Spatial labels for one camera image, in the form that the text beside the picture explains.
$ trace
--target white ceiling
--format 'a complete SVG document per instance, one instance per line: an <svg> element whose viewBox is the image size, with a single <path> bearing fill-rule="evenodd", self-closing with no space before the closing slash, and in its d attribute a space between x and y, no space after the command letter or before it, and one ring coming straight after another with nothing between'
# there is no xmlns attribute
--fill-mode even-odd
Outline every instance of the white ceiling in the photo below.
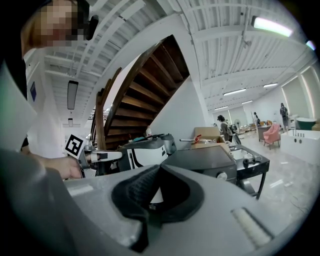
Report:
<svg viewBox="0 0 320 256"><path fill-rule="evenodd" d="M45 75L51 79L57 108L65 123L68 118L73 118L75 124L88 118L84 113L88 113L86 107L91 93L116 54L148 25L174 11L181 15L185 29L192 36L201 90L209 111L224 106L238 107L242 102L261 97L271 90L263 85L285 81L314 57L305 45L299 25L283 7L269 0L88 2L99 16L93 39L73 47L46 50ZM252 16L278 22L294 33L287 38L254 29ZM75 110L67 109L69 80L79 82ZM247 90L222 96L241 88Z"/></svg>
<svg viewBox="0 0 320 256"><path fill-rule="evenodd" d="M271 0L179 0L197 54L201 90L209 111L260 98L314 58L299 24ZM293 30L288 38L255 29L253 16ZM223 93L247 88L245 92Z"/></svg>

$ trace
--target cardboard box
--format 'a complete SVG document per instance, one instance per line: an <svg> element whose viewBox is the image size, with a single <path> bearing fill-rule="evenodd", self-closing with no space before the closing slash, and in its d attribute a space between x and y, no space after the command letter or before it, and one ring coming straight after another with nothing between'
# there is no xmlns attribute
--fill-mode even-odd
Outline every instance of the cardboard box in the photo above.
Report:
<svg viewBox="0 0 320 256"><path fill-rule="evenodd" d="M195 127L194 135L198 136L199 139L216 140L217 143L196 143L191 145L191 149L202 149L208 147L222 147L227 153L230 153L230 148L225 143L224 139L220 136L220 131L218 127Z"/></svg>

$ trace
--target hand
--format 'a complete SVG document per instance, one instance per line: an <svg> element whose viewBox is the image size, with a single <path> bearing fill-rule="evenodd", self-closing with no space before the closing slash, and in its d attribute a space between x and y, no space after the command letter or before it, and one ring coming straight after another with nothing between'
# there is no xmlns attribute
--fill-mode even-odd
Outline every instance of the hand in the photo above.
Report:
<svg viewBox="0 0 320 256"><path fill-rule="evenodd" d="M44 166L47 168L56 169L62 179L81 178L80 165L72 156L60 158L46 158Z"/></svg>

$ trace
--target tiled floor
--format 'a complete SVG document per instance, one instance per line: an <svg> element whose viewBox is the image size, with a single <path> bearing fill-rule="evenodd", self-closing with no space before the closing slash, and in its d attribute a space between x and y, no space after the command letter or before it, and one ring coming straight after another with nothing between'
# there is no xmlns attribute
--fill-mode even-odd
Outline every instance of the tiled floor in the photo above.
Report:
<svg viewBox="0 0 320 256"><path fill-rule="evenodd" d="M258 140L254 132L241 137L242 145L270 160L264 187L259 201L279 215L287 225L305 217L311 209L320 189L320 166L308 164L294 156L282 153L278 143L271 150ZM249 179L257 191L261 176Z"/></svg>

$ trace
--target wooden staircase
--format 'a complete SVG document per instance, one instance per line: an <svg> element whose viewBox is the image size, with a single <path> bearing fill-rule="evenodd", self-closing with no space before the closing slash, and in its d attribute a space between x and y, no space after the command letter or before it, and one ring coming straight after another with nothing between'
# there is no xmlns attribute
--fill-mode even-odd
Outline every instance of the wooden staircase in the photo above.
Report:
<svg viewBox="0 0 320 256"><path fill-rule="evenodd" d="M143 136L188 76L186 62L173 35L141 54L118 91L103 130L103 119L97 122L97 116L94 117L95 125L100 128L98 148L115 150L128 140ZM110 91L113 82L108 83L106 89L98 93L97 102L98 97L101 100L106 97L106 91ZM97 128L92 124L93 139Z"/></svg>

